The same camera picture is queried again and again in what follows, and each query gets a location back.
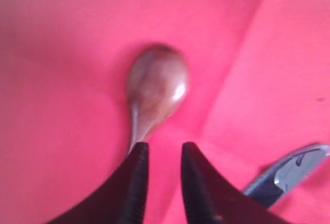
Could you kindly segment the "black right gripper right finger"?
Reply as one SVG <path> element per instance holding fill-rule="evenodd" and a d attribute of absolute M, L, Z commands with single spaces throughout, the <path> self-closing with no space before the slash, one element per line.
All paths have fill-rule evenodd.
<path fill-rule="evenodd" d="M 286 223 L 232 186 L 195 143 L 184 143 L 181 153 L 181 189 L 188 223 Z"/>

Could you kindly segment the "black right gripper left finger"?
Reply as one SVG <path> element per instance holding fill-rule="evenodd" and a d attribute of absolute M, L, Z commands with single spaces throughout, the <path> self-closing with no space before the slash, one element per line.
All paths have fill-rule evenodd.
<path fill-rule="evenodd" d="M 103 185 L 50 223 L 143 223 L 148 173 L 149 146 L 138 142 Z"/>

